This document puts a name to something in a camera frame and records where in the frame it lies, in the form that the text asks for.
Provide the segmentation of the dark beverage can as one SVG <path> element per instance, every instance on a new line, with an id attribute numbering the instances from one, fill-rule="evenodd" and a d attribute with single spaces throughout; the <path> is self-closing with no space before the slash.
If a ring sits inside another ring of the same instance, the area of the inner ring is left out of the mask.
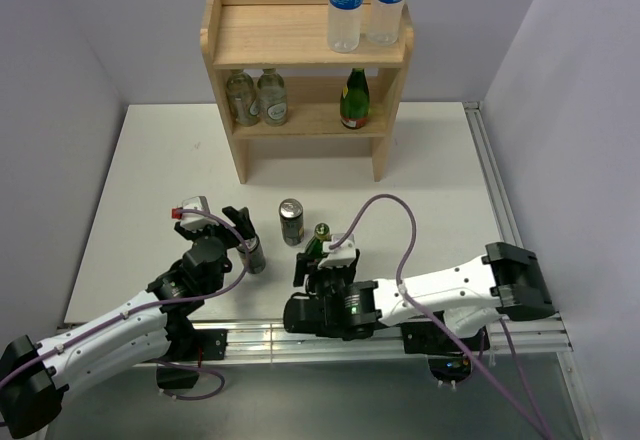
<path id="1" fill-rule="evenodd" d="M 257 275 L 264 271 L 266 258 L 258 236 L 247 239 L 245 244 L 238 245 L 236 250 L 249 274 Z"/>
<path id="2" fill-rule="evenodd" d="M 289 246 L 299 245 L 304 238 L 304 210 L 294 199 L 284 199 L 278 208 L 280 226 L 284 242 Z"/>

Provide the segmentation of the green glass bottle yellow label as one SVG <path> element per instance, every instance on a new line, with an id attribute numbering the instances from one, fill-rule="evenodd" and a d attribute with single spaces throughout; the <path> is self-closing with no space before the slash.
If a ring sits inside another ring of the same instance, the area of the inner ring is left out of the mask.
<path id="1" fill-rule="evenodd" d="M 342 90 L 340 118 L 349 129 L 360 129 L 369 119 L 370 94 L 365 70 L 353 68 Z"/>

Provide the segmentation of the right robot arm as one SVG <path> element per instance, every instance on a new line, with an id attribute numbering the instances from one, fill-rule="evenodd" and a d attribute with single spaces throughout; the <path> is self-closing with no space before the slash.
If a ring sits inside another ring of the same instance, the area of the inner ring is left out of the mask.
<path id="1" fill-rule="evenodd" d="M 324 243 L 319 259 L 296 258 L 294 293 L 283 312 L 289 333 L 342 340 L 366 339 L 429 310 L 435 343 L 457 348 L 503 316 L 514 322 L 551 317 L 556 309 L 536 255 L 504 242 L 459 266 L 392 279 L 356 280 L 360 252 L 353 239 Z"/>

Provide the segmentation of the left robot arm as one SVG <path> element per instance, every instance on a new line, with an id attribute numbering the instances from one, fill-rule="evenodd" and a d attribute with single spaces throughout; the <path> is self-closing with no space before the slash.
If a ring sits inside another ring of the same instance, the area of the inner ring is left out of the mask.
<path id="1" fill-rule="evenodd" d="M 196 344 L 190 314 L 229 291 L 230 249 L 256 235 L 247 208 L 176 208 L 174 229 L 190 248 L 168 271 L 111 312 L 39 342 L 23 335 L 1 354 L 1 424 L 14 439 L 47 427 L 65 398 L 146 361 L 183 359 Z"/>

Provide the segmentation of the wooden two-tier shelf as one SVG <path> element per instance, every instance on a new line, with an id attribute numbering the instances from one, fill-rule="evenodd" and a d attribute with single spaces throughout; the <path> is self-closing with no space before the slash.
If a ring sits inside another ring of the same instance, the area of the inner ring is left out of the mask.
<path id="1" fill-rule="evenodd" d="M 379 46 L 361 39 L 350 53 L 327 45 L 328 0 L 206 0 L 200 48 L 240 183 L 249 178 L 249 147 L 267 138 L 367 138 L 373 177 L 384 177 L 398 108 L 414 49 L 414 27 L 407 7 L 400 16 L 398 40 Z M 370 82 L 368 123 L 357 130 L 339 119 L 343 75 L 291 75 L 285 86 L 289 119 L 279 127 L 241 126 L 225 93 L 234 69 L 278 71 L 354 67 L 377 69 Z"/>

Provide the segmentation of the clear glass bottle left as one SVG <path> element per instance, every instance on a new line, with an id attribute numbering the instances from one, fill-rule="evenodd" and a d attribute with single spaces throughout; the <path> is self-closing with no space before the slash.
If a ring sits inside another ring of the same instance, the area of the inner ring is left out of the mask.
<path id="1" fill-rule="evenodd" d="M 225 91 L 236 122 L 247 127 L 256 125 L 259 105 L 252 77 L 242 69 L 232 70 Z"/>

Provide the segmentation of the clear glass bottle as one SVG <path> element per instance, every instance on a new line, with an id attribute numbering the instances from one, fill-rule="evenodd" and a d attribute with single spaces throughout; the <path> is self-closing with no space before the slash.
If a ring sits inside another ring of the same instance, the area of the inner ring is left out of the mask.
<path id="1" fill-rule="evenodd" d="M 236 122 L 247 127 L 256 125 L 259 105 L 252 77 L 242 69 L 232 70 L 225 91 Z"/>
<path id="2" fill-rule="evenodd" d="M 288 103 L 284 80 L 274 69 L 264 69 L 257 82 L 261 120 L 270 126 L 287 121 Z"/>

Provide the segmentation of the clear glass bottle right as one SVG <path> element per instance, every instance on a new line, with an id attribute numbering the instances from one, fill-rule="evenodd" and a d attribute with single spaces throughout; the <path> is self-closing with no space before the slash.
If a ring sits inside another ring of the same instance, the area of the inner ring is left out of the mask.
<path id="1" fill-rule="evenodd" d="M 288 103 L 284 80 L 274 69 L 264 69 L 257 82 L 261 120 L 270 126 L 287 121 Z"/>

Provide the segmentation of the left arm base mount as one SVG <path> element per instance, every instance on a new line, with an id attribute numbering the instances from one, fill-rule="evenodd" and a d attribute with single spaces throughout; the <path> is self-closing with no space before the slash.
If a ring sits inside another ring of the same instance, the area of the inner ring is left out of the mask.
<path id="1" fill-rule="evenodd" d="M 202 368 L 208 361 L 222 361 L 226 354 L 227 337 L 227 329 L 196 330 L 190 340 L 170 351 L 162 360 L 172 363 L 191 362 L 197 368 Z M 198 371 L 160 364 L 156 368 L 155 378 L 160 389 L 182 394 L 191 390 L 202 376 L 203 373 Z"/>

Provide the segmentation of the aluminium rail frame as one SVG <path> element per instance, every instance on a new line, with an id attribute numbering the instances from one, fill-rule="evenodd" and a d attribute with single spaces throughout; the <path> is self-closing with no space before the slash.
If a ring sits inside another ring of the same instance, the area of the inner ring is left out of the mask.
<path id="1" fill-rule="evenodd" d="M 143 124 L 150 121 L 152 113 L 159 115 L 159 123 L 152 132 L 162 139 L 168 120 L 176 110 L 174 106 L 131 108 L 81 261 L 65 325 L 77 326 L 83 323 L 86 315 L 96 313 L 96 308 L 88 304 L 89 291 L 108 278 L 104 263 L 112 257 L 107 249 L 113 243 L 106 237 L 104 224 L 107 215 L 115 210 L 116 200 L 124 195 L 124 176 L 116 169 L 126 167 L 126 150 L 141 133 Z M 398 193 L 410 204 L 416 218 L 426 218 L 430 222 L 417 231 L 419 240 L 436 243 L 434 252 L 425 261 L 428 269 L 434 269 L 445 260 L 458 262 L 467 256 L 473 238 L 485 233 L 484 225 L 488 221 L 494 221 L 495 233 L 502 242 L 522 246 L 480 103 L 406 103 L 401 106 L 400 113 L 405 125 L 417 132 L 426 131 L 428 137 L 446 143 L 445 151 L 433 160 L 433 165 L 445 165 L 448 173 L 460 167 L 471 177 L 467 183 L 469 190 L 455 191 L 453 200 L 447 203 L 435 200 L 436 194 L 446 192 L 444 189 L 420 188 Z M 426 342 L 424 337 L 433 325 L 421 317 L 407 321 L 417 332 L 414 336 L 406 334 L 401 326 L 379 331 L 368 340 L 352 342 L 339 336 L 287 331 L 283 321 L 276 316 L 283 311 L 291 295 L 302 293 L 290 285 L 294 251 L 275 240 L 264 227 L 259 232 L 268 250 L 267 272 L 262 277 L 246 277 L 232 294 L 223 296 L 218 304 L 205 307 L 194 318 L 196 327 L 202 331 L 227 329 L 230 344 L 225 349 L 226 362 L 381 360 L 397 357 L 401 345 Z M 477 316 L 487 322 L 478 342 L 487 347 L 490 361 L 510 351 L 522 355 L 555 354 L 575 417 L 577 437 L 600 438 L 600 429 L 590 417 L 592 409 L 577 370 L 573 345 L 560 315 L 528 323 L 513 322 L 507 317 L 494 319 L 488 310 L 480 311 Z"/>

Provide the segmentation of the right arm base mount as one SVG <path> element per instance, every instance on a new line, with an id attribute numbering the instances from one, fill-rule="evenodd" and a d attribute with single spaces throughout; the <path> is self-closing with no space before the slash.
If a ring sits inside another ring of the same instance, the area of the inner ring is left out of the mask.
<path id="1" fill-rule="evenodd" d="M 400 325 L 400 331 L 404 352 L 408 355 L 423 355 L 437 386 L 448 387 L 452 391 L 473 375 L 471 358 L 481 360 L 490 347 L 485 327 L 474 336 L 462 339 L 471 355 L 464 353 L 432 322 L 404 323 Z"/>

